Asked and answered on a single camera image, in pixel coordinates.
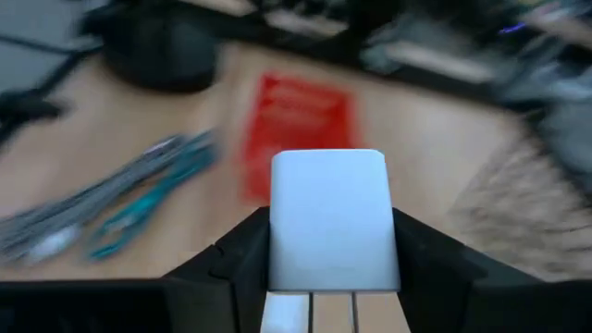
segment wooden desk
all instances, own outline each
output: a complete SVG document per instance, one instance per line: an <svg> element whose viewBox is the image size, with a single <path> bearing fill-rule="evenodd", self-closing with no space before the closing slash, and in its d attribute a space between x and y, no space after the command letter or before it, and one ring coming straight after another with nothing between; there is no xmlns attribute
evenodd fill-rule
<svg viewBox="0 0 592 333"><path fill-rule="evenodd" d="M95 57L55 93L55 99L69 104L69 114L26 128L0 155L0 214L72 193L177 132L216 129L222 161L175 191L148 229L118 256L91 265L76 246L37 266L4 268L0 278L160 277L225 234L254 209L240 198L241 171L234 158L258 80L269 69L355 92L365 141L387 157L393 205L451 234L454 226L446 222L446 213L455 198L516 133L514 119L491 107L249 45L227 45L217 84L185 96L131 87ZM337 300L332 309L346 302L338 296L327 299ZM379 311L398 306L394 296L368 296L360 303L364 333L407 329L401 314ZM325 311L322 304L317 311ZM318 325L327 323L321 332L348 329L347 308L327 310L319 318L325 319Z"/></svg>

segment white charger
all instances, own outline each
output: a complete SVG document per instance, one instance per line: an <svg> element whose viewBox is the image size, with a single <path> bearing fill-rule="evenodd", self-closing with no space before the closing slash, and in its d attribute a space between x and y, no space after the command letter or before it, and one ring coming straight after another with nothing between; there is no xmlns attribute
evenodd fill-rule
<svg viewBox="0 0 592 333"><path fill-rule="evenodd" d="M271 183L270 291L399 290L382 153L282 152Z"/></svg>

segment metal tool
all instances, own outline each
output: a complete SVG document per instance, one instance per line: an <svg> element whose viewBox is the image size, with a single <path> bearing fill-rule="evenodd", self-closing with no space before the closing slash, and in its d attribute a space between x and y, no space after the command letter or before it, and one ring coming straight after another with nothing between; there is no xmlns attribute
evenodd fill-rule
<svg viewBox="0 0 592 333"><path fill-rule="evenodd" d="M152 190L107 219L93 233L88 243L91 259L104 259L125 247L145 229L154 212L178 185L215 162L216 154L209 137L209 134L203 134L185 143L170 171ZM119 233L119 238L100 246L103 238L112 233Z"/></svg>
<svg viewBox="0 0 592 333"><path fill-rule="evenodd" d="M107 179L61 201L41 204L0 219L0 259L5 262L24 259L36 263L61 253L79 238L84 225L97 218L122 194L175 163L175 171L167 178L169 182L158 187L158 194L166 194L171 185L197 172L187 165L194 161L190 159L193 154L203 151L188 147L195 147L197 142L205 144L210 137L203 134L192 140L183 135L165 138Z"/></svg>

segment black plastic mount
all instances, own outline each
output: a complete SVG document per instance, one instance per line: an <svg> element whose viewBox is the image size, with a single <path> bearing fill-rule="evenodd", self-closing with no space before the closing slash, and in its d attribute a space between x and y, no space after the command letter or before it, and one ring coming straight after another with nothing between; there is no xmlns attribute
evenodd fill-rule
<svg viewBox="0 0 592 333"><path fill-rule="evenodd" d="M413 333L589 332L592 283L545 283L393 209ZM259 333L269 209L157 279L0 283L0 332Z"/></svg>

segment red booklet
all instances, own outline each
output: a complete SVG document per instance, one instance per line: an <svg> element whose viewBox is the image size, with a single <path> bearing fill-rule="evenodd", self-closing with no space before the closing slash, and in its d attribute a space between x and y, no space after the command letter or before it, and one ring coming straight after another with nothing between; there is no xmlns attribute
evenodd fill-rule
<svg viewBox="0 0 592 333"><path fill-rule="evenodd" d="M271 159L281 151L361 147L353 108L350 92L266 73L241 156L244 198L269 204Z"/></svg>

